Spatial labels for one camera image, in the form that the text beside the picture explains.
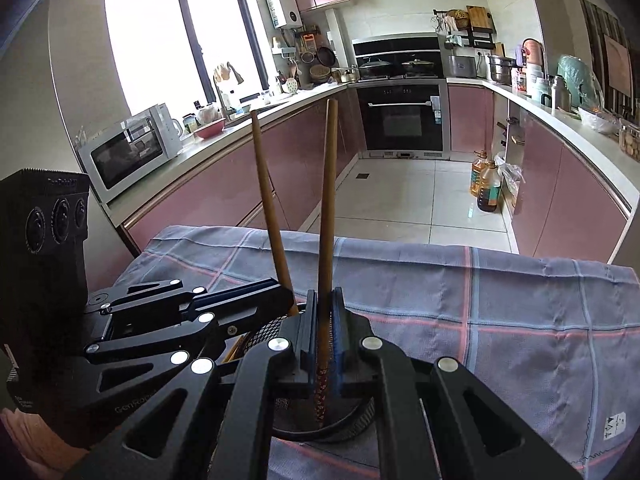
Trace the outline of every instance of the water heater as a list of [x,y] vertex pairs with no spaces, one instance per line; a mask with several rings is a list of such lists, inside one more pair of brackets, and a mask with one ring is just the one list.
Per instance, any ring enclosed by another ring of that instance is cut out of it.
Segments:
[[297,28],[302,27],[300,12],[296,0],[267,0],[273,27]]

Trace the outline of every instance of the oil bottle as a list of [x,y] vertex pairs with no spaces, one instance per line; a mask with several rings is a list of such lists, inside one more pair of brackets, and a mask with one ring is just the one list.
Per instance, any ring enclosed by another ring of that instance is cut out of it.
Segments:
[[498,167],[490,161],[482,170],[478,184],[478,208],[487,213],[493,213],[498,208],[498,197],[502,179],[498,174]]
[[478,196],[478,186],[480,184],[480,173],[489,161],[486,158],[486,151],[475,152],[478,158],[471,165],[471,183],[469,184],[469,193],[473,196]]

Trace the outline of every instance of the kitchen counter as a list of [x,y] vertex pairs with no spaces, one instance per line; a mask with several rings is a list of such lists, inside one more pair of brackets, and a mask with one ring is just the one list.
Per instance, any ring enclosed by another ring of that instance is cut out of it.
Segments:
[[[260,126],[276,121],[299,108],[308,106],[318,99],[335,94],[347,88],[344,83],[323,84],[312,90],[299,90],[297,94],[286,99],[281,106],[272,108],[258,115]],[[251,119],[225,128],[222,134],[212,139],[203,139],[186,146],[175,158],[142,178],[120,196],[109,202],[104,208],[115,226],[121,225],[146,202],[155,197],[198,164],[216,155],[221,150],[252,133]]]
[[484,79],[448,77],[447,83],[483,86],[513,101],[554,129],[567,143],[580,152],[608,181],[620,198],[628,205],[630,214],[640,198],[640,163],[634,161],[618,147],[617,141],[606,137],[562,110],[545,107],[522,92],[514,92],[509,86]]

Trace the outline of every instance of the bright window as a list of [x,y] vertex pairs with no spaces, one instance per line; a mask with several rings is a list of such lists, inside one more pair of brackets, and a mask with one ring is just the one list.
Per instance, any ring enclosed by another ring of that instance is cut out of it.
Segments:
[[267,86],[245,0],[104,0],[113,56],[132,114],[166,103],[175,119],[217,100],[211,77],[231,63],[240,98]]

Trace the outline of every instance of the oven handle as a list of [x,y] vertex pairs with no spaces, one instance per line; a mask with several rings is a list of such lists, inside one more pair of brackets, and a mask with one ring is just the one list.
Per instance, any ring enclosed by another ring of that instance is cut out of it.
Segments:
[[425,103],[382,103],[379,105],[369,103],[369,108],[376,108],[378,106],[431,106],[431,101]]

